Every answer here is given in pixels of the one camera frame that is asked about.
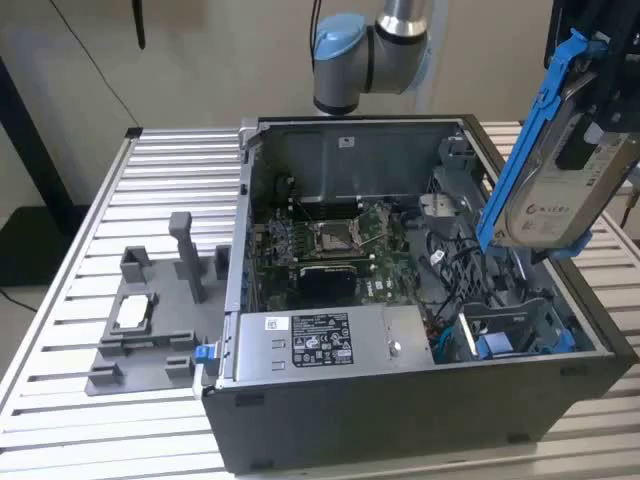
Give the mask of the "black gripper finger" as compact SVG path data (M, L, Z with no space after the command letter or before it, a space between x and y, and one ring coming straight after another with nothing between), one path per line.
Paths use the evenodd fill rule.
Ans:
M556 158L556 166L560 170L582 170L598 144L599 125L591 115L584 114Z

